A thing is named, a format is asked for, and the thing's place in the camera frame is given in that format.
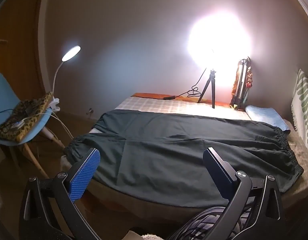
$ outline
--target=dark green fabric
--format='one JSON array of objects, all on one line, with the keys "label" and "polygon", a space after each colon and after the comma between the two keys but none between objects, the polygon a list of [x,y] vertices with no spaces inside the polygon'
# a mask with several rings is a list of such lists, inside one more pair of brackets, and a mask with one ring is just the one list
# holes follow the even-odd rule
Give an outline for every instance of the dark green fabric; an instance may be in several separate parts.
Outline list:
[{"label": "dark green fabric", "polygon": [[213,147],[236,171],[276,177],[286,192],[303,173],[281,129],[243,120],[133,110],[105,113],[94,126],[102,133],[78,136],[66,148],[71,163],[99,149],[94,178],[146,201],[180,207],[225,206],[202,154]]}]

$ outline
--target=striped pillow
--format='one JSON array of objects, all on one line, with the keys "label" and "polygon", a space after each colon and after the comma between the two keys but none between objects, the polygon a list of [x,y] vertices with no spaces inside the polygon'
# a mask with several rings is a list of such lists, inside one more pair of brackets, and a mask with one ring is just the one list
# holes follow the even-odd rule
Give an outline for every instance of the striped pillow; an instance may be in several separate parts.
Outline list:
[{"label": "striped pillow", "polygon": [[298,71],[291,109],[296,131],[308,149],[308,77],[301,69]]}]

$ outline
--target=wooden door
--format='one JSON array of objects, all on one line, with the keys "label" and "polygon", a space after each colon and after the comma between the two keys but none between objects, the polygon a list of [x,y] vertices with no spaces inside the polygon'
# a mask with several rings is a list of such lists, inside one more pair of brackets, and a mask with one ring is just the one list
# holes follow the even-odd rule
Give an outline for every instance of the wooden door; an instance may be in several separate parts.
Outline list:
[{"label": "wooden door", "polygon": [[38,61],[41,0],[6,0],[0,9],[0,72],[20,100],[40,98],[44,87]]}]

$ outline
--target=blue chair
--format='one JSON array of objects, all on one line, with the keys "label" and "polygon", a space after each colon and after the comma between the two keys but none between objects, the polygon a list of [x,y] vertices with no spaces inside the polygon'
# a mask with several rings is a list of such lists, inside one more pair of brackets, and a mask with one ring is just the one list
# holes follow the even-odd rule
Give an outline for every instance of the blue chair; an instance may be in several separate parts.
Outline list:
[{"label": "blue chair", "polygon": [[[4,76],[0,73],[0,112],[7,110],[7,109],[14,109],[14,107],[20,102],[18,97],[15,95],[14,91],[12,90],[9,83],[6,81]],[[0,113],[0,124],[3,123],[10,115],[12,111],[6,111]],[[46,114],[43,114],[42,117],[38,120],[37,124],[30,130],[30,132],[23,138],[23,140],[20,143],[17,143],[15,141],[9,141],[9,140],[3,140],[0,139],[0,144],[13,147],[17,145],[24,145],[25,154],[27,154],[29,159],[34,163],[36,168],[41,172],[41,174],[48,178],[48,175],[43,170],[35,156],[33,155],[32,151],[30,150],[27,142],[32,140],[40,131],[42,131],[45,134],[48,134],[48,137],[55,141],[58,145],[60,145],[62,148],[64,148],[63,144],[56,140],[53,135],[45,128],[45,125],[50,118],[50,115],[52,114],[51,108],[48,108],[45,112]]]}]

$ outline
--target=plaid bedsheet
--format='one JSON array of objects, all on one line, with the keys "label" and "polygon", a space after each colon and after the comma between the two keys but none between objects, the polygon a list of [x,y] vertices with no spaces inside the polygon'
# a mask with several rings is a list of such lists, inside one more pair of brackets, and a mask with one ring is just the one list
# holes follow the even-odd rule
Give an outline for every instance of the plaid bedsheet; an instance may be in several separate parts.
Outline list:
[{"label": "plaid bedsheet", "polygon": [[165,113],[165,114],[190,114],[210,116],[232,120],[250,120],[246,112],[231,108],[208,104],[198,104],[180,100],[159,100],[151,98],[129,97],[116,109],[138,110],[143,112]]}]

